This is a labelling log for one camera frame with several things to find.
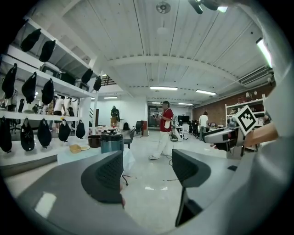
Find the brown pot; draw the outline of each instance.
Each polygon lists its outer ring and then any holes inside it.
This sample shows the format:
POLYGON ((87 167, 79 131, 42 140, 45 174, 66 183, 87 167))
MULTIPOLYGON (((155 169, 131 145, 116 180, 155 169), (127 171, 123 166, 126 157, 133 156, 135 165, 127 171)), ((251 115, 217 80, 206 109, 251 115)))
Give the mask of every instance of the brown pot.
POLYGON ((88 136, 88 143, 91 148, 99 148, 100 147, 100 139, 101 135, 89 135, 88 136))

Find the lid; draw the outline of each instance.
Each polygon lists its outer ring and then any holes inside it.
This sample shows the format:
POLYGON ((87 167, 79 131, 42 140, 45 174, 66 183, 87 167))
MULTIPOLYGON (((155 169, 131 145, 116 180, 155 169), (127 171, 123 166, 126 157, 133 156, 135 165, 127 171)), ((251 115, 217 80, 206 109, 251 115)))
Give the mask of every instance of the lid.
POLYGON ((113 132, 113 133, 102 132, 101 134, 101 141, 119 141, 119 140, 123 140, 122 134, 118 134, 116 132, 113 132))

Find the plate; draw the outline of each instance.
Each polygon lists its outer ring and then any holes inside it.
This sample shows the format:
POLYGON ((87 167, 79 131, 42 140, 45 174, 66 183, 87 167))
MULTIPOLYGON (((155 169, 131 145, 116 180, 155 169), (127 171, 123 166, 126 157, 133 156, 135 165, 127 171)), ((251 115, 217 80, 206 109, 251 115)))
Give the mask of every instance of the plate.
POLYGON ((81 146, 81 150, 88 150, 88 149, 90 149, 90 146, 88 146, 88 145, 81 146))

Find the red shirt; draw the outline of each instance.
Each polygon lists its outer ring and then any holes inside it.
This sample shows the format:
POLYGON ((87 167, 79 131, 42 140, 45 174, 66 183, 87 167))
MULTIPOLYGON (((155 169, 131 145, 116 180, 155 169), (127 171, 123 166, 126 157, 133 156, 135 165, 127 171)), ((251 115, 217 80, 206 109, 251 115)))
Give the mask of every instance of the red shirt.
MULTIPOLYGON (((167 110, 164 110, 164 112, 162 114, 163 117, 166 117, 168 119, 172 119, 173 115, 174 114, 170 108, 168 108, 167 110)), ((161 119, 160 124, 159 124, 160 131, 170 132, 171 131, 171 123, 170 123, 170 127, 167 129, 164 127, 164 125, 165 125, 165 120, 161 119)))

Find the white pants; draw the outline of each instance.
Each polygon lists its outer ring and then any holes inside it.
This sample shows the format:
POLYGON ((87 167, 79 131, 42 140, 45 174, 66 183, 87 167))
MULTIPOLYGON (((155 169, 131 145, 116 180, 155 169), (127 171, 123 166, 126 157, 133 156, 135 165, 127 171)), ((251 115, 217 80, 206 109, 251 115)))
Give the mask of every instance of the white pants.
POLYGON ((159 143, 156 152, 153 154, 155 157, 160 157, 160 154, 171 156, 171 148, 169 148, 170 133, 160 132, 159 143))

